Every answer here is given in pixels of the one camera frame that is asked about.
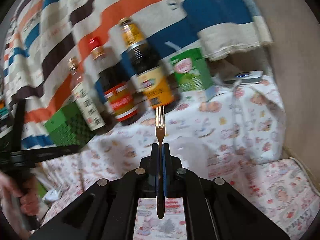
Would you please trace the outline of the person's left hand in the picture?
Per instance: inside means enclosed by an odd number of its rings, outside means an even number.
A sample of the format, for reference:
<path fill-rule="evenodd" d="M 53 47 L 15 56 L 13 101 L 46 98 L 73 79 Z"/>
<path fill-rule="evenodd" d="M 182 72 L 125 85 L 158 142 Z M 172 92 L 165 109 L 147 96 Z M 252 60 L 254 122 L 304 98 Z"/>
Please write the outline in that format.
<path fill-rule="evenodd" d="M 30 232 L 21 225 L 19 214 L 14 207 L 13 199 L 20 200 L 21 213 L 36 216 L 39 213 L 39 199 L 37 195 L 37 180 L 34 176 L 24 184 L 28 192 L 24 194 L 14 180 L 1 172 L 1 208 L 11 227 L 21 239 L 28 239 Z"/>

